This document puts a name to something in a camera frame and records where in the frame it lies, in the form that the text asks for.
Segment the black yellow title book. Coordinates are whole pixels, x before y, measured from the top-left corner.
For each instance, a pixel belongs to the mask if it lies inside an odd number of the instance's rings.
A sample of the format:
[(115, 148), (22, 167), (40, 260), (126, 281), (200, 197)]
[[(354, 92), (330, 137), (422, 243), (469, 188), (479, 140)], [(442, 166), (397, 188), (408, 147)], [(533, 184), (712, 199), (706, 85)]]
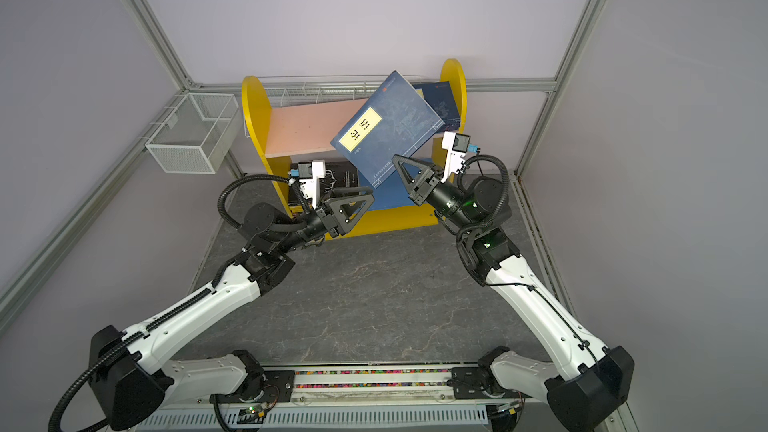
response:
[(321, 198), (329, 195), (337, 188), (353, 188), (359, 186), (358, 170), (351, 162), (325, 161), (325, 164), (326, 176), (321, 182)]

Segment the navy book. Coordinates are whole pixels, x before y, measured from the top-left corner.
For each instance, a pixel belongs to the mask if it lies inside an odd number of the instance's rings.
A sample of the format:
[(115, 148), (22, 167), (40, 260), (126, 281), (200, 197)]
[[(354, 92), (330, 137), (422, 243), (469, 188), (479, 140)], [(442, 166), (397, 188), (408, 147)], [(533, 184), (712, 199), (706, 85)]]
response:
[(461, 117), (448, 82), (418, 83), (414, 89), (444, 122), (440, 132), (457, 132)]
[(395, 171), (394, 156), (412, 156), (444, 125), (411, 83), (394, 71), (342, 126), (331, 146), (377, 188)]

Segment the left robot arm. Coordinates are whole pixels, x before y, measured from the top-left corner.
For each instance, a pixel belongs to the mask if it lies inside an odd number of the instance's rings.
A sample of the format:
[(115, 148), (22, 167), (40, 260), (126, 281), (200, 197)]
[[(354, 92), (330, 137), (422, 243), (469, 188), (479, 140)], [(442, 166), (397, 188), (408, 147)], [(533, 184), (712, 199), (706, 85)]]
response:
[(349, 234), (374, 202), (370, 187), (340, 188), (317, 206), (304, 203), (297, 217), (268, 203), (257, 203), (243, 220), (235, 219), (226, 208), (228, 197), (256, 181), (299, 188), (293, 179), (268, 174), (245, 176), (227, 185), (217, 199), (217, 211), (244, 238), (243, 248), (208, 283), (168, 309), (122, 331), (108, 326), (95, 334), (89, 366), (53, 408), (48, 430), (61, 430), (66, 409), (85, 385), (91, 387), (105, 415), (91, 430), (126, 430), (137, 425), (180, 386), (180, 380), (163, 367), (181, 348), (231, 312), (276, 288), (295, 265), (290, 252), (319, 245), (325, 236)]

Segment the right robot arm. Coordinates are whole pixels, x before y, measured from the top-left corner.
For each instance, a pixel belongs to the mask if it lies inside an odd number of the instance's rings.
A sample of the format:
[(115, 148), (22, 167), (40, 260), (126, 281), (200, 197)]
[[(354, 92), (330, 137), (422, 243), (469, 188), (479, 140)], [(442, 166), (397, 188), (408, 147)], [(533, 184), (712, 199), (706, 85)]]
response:
[(410, 200), (433, 207), (454, 235), (459, 259), (479, 285), (498, 293), (541, 343), (548, 361), (538, 362), (505, 348), (479, 366), (492, 385), (546, 403), (569, 431), (592, 431), (628, 399), (635, 361), (622, 346), (610, 347), (588, 331), (538, 279), (502, 225), (511, 215), (510, 177), (496, 157), (477, 155), (499, 174), (465, 185), (442, 178), (428, 162), (392, 159)]

